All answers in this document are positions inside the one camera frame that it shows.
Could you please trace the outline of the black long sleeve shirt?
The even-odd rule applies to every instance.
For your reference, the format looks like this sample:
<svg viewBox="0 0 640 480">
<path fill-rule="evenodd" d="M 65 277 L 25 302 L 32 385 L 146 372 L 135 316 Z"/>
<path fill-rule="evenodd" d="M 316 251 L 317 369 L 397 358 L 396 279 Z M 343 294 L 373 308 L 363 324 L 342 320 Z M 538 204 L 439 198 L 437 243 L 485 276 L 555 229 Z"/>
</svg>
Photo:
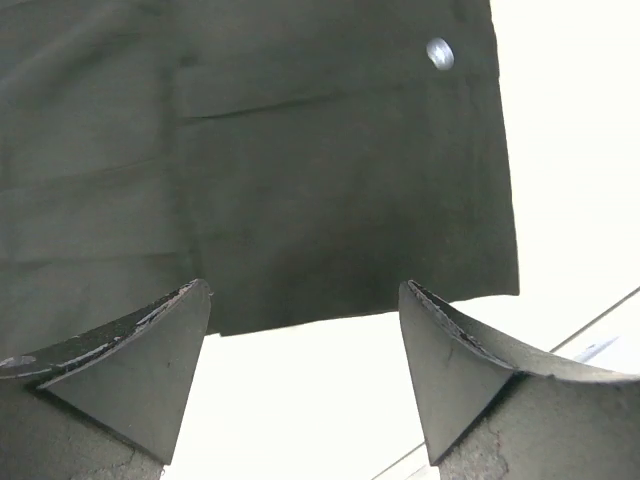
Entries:
<svg viewBox="0 0 640 480">
<path fill-rule="evenodd" d="M 237 335 L 519 291 L 487 1 L 5 1 L 1 352 L 193 279 Z"/>
</svg>

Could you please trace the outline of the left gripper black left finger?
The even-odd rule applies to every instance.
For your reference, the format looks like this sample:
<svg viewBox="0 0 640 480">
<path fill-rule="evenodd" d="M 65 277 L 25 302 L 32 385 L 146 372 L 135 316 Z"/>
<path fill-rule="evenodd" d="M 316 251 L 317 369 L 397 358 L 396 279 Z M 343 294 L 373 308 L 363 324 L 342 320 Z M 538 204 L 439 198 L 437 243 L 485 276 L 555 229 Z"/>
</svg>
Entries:
<svg viewBox="0 0 640 480">
<path fill-rule="evenodd" d="M 211 309 L 196 279 L 1 362 L 1 477 L 158 479 L 172 462 Z"/>
</svg>

